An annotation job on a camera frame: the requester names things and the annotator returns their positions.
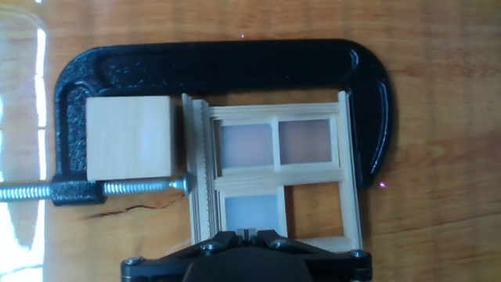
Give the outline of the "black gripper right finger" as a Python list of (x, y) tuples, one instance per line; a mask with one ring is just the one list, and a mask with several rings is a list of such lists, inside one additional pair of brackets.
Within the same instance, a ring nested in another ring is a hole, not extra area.
[(275, 230), (249, 230), (250, 245), (273, 251), (296, 251), (287, 237), (280, 236)]

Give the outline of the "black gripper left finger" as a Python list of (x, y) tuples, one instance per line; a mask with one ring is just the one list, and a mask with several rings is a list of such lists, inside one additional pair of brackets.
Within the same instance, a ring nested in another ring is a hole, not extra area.
[(239, 229), (237, 231), (221, 231), (214, 237), (201, 243), (201, 251), (225, 251), (230, 248), (238, 247), (243, 241), (246, 231)]

